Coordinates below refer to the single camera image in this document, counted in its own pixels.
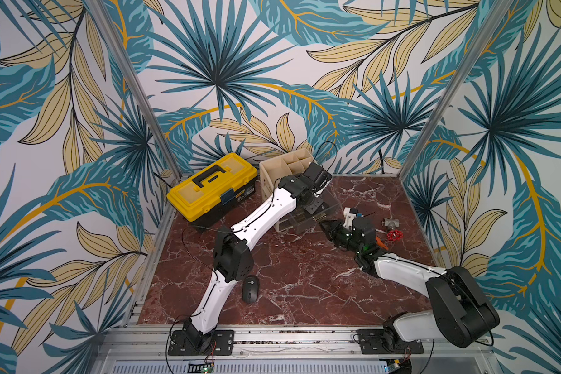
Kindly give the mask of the black computer mouse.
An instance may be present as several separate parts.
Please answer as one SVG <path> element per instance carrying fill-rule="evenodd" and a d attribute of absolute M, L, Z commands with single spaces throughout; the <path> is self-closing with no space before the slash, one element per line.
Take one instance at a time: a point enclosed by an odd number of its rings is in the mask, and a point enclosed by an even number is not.
<path fill-rule="evenodd" d="M 251 305 L 257 302 L 260 294 L 260 280 L 255 275 L 249 275 L 242 283 L 242 300 Z"/>

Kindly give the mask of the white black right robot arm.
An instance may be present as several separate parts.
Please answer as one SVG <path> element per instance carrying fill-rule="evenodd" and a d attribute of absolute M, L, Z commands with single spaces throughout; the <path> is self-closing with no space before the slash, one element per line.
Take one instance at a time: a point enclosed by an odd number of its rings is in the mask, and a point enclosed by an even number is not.
<path fill-rule="evenodd" d="M 388 324 L 389 332 L 399 340 L 444 338 L 456 347 L 466 348 L 500 324 L 499 313 L 462 266 L 446 269 L 399 257 L 380 244 L 367 218 L 356 217 L 350 224 L 322 221 L 319 225 L 334 246 L 354 253 L 361 271 L 427 297 L 430 310 L 405 313 Z"/>

